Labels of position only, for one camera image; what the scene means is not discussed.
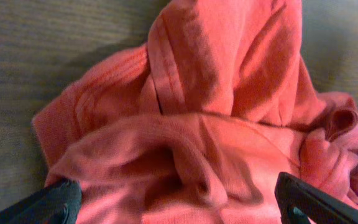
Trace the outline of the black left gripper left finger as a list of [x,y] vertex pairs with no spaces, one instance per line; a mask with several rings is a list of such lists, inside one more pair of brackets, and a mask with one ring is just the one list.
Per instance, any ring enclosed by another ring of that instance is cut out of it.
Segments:
[[79,183],[63,179],[0,211],[0,224],[75,224],[81,196]]

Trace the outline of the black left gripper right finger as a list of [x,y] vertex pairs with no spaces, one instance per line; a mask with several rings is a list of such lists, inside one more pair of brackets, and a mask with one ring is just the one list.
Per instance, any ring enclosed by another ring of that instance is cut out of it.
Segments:
[[284,224],[358,224],[358,210],[286,172],[278,175],[275,198]]

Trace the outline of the red printed t-shirt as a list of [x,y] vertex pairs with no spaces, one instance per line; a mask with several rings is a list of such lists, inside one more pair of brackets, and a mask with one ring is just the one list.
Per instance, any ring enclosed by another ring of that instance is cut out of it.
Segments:
[[279,223],[281,172],[358,209],[357,106],[301,27],[296,0],[169,2],[35,116],[47,184],[80,183],[78,223]]

